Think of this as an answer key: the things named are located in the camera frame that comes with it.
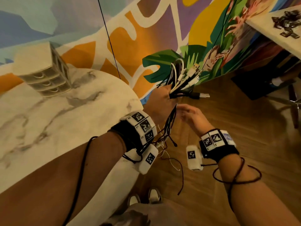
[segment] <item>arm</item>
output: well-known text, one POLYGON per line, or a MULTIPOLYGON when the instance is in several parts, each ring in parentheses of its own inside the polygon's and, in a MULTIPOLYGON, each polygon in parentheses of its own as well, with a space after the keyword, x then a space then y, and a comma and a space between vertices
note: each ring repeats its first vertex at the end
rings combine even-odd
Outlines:
MULTIPOLYGON (((155 89, 145 105, 144 111, 155 124, 166 120, 176 104, 169 99, 169 91, 170 86, 155 89)), ((0 194, 0 225, 62 225, 74 198, 86 145, 52 160, 0 194)), ((112 132, 91 142, 71 219, 91 200, 125 152, 122 138, 112 132)))
MULTIPOLYGON (((195 133, 201 137, 214 129, 202 112, 193 106, 178 105, 182 120, 190 125, 195 133)), ((219 170, 223 181, 231 182, 241 165, 241 159, 236 154, 222 158, 219 170)), ((237 181, 255 179, 258 175, 246 164, 237 181)), ((258 181, 245 185, 234 185, 231 192, 231 203, 234 213, 242 225, 298 225, 300 222, 281 202, 281 200, 263 183, 258 181)))

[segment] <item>drawer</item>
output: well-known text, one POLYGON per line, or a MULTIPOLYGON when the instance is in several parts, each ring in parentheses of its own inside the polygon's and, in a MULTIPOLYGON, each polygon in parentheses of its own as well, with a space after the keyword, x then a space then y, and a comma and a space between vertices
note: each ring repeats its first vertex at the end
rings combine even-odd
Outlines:
POLYGON ((71 89, 71 86, 69 85, 68 82, 66 82, 65 84, 55 87, 55 88, 51 88, 48 90, 44 90, 44 91, 39 91, 40 94, 42 94, 44 97, 51 97, 51 96, 55 96, 64 92, 67 92, 71 89))
POLYGON ((61 86, 64 83, 66 83, 66 80, 62 76, 58 76, 45 82, 30 84, 29 86, 37 91, 44 91, 61 86))
POLYGON ((54 68, 49 68, 44 71, 34 73, 34 74, 29 74, 29 75, 21 75, 19 76, 22 80, 24 80, 28 84, 32 83, 40 83, 47 81, 49 79, 52 79, 56 76, 60 75, 58 71, 56 71, 54 68))

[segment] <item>wristband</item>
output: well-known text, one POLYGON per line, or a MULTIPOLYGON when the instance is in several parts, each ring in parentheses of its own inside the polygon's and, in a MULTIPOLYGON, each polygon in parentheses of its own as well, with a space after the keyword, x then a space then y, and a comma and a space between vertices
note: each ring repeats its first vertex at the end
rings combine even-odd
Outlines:
POLYGON ((200 147, 204 158, 217 163, 227 155, 239 155, 235 142, 225 130, 212 129, 207 132, 201 137, 200 147))
POLYGON ((120 135, 127 152, 136 148, 137 154, 140 156, 157 135, 155 123, 142 110, 125 115, 109 131, 120 135))

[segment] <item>painted wall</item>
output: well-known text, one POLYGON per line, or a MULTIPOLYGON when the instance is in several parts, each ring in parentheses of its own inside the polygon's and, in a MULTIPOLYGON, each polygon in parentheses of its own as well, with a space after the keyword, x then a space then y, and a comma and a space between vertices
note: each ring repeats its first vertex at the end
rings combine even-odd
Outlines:
MULTIPOLYGON (((34 6, 34 14, 41 12, 39 8, 52 12, 52 15, 47 12, 41 22, 31 22, 33 18, 28 20, 28 16, 14 8, 10 8, 9 13, 2 8, 5 14, 21 17, 35 36, 18 32, 17 26, 8 30, 10 34, 21 34, 23 40, 2 42, 0 38, 0 45, 3 44, 0 62, 12 62, 20 43, 22 46, 22 42, 37 43, 48 34, 52 37, 44 40, 57 43, 57 50, 67 63, 120 77, 142 99, 153 89, 155 82, 166 75, 170 61, 177 56, 170 49, 182 54, 189 66, 195 62, 203 65, 203 82, 238 67, 250 55, 249 45, 256 36, 255 31, 246 27, 245 20, 273 8, 279 9, 286 1, 99 0, 116 66, 98 0, 39 0, 34 6), (42 22, 47 21, 45 18, 51 19, 48 27, 42 27, 42 22)), ((0 75, 10 72, 11 64, 0 66, 0 75)), ((0 91, 19 83, 12 74, 0 76, 0 91)))

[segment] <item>forearm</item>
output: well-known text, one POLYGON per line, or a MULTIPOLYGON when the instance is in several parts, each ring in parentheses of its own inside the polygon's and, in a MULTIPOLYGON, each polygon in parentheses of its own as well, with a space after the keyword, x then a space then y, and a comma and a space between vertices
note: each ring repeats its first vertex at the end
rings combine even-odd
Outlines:
MULTIPOLYGON (((238 155, 228 155, 218 163, 223 181, 232 181, 242 160, 238 155)), ((246 164, 237 181, 253 180, 256 171, 246 164)), ((234 213, 242 225, 301 225, 296 217, 265 185, 258 181, 250 184, 234 185, 231 191, 231 204, 234 213)))
MULTIPOLYGON (((86 143, 65 153, 0 194, 0 225, 61 225, 73 201, 85 148, 86 143)), ((122 139, 112 132, 92 141, 72 218, 125 151, 122 139)))

